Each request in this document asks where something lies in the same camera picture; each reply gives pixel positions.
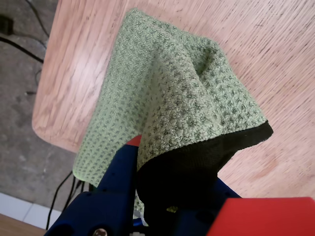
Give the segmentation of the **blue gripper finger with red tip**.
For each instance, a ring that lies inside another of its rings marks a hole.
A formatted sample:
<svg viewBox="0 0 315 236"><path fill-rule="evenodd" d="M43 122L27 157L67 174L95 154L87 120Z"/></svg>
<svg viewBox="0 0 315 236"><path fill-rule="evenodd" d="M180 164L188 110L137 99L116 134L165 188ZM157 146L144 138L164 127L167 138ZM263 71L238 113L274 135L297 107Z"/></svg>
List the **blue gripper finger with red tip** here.
<svg viewBox="0 0 315 236"><path fill-rule="evenodd" d="M48 236L127 236L133 228L137 154L141 136L114 155L94 191L79 194L46 232Z"/></svg>
<svg viewBox="0 0 315 236"><path fill-rule="evenodd" d="M205 236L228 198L240 196L219 178L210 189L209 202L196 209L181 209L175 213L173 236Z"/></svg>

